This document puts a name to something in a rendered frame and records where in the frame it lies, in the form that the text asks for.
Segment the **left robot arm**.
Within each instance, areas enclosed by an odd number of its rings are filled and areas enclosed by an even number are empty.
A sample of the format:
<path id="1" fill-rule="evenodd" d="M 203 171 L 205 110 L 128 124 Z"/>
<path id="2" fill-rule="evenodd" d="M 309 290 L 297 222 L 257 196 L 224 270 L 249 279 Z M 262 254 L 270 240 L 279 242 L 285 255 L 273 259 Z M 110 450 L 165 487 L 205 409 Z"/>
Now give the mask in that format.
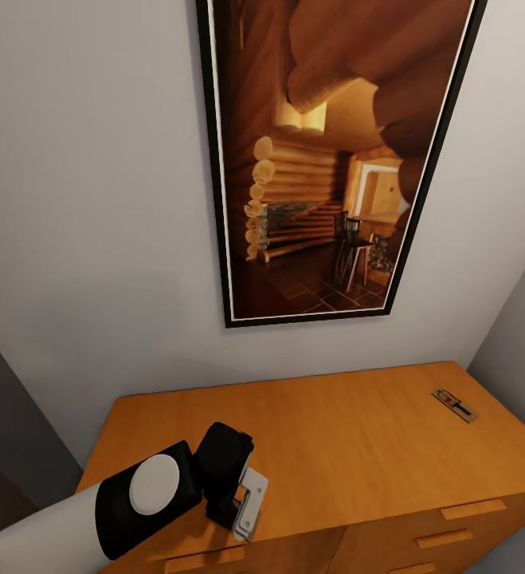
<path id="1" fill-rule="evenodd" d="M 0 574 L 97 574 L 198 505 L 215 517 L 245 495 L 233 525 L 252 532 L 268 479 L 248 468 L 252 437 L 215 422 L 194 454 L 186 441 L 0 532 Z"/>

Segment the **mousetrap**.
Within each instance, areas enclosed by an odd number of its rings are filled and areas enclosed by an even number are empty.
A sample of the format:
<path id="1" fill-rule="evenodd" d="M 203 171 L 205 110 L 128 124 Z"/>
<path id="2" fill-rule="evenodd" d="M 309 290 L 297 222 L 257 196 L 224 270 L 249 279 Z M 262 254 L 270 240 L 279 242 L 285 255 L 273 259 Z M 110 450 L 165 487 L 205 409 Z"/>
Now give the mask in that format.
<path id="1" fill-rule="evenodd" d="M 206 511 L 206 516 L 232 532 L 234 521 L 236 519 L 236 515 L 239 511 L 239 508 L 241 507 L 241 503 L 242 501 L 239 501 L 238 499 L 234 498 L 229 511 L 226 512 L 225 510 L 222 510 L 219 518 L 215 517 L 209 511 Z M 261 512 L 259 511 L 252 532 L 249 533 L 249 535 L 245 538 L 245 541 L 248 541 L 250 544 L 253 543 L 254 534 L 256 532 L 260 518 L 261 518 Z"/>
<path id="2" fill-rule="evenodd" d="M 451 411 L 454 411 L 466 423 L 471 423 L 479 416 L 475 411 L 464 405 L 464 403 L 458 400 L 453 394 L 446 391 L 443 387 L 437 389 L 432 393 L 432 395 L 436 397 L 436 399 L 439 399 Z"/>

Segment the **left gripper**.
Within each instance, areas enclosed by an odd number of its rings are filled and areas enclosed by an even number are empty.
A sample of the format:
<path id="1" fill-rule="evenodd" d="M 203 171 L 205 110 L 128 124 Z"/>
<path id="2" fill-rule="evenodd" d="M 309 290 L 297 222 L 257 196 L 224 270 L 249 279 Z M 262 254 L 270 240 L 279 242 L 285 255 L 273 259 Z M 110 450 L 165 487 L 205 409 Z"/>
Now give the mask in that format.
<path id="1" fill-rule="evenodd" d="M 245 439 L 247 439 L 247 447 L 253 449 L 253 438 L 244 432 L 241 432 L 241 434 Z M 206 497 L 206 500 L 208 501 L 206 510 L 218 518 L 220 517 L 222 510 L 225 510 L 226 512 L 229 511 L 238 486 L 241 485 L 235 486 L 232 483 L 228 487 L 225 487 L 218 484 L 218 482 L 210 484 L 210 486 L 202 491 L 202 497 Z"/>

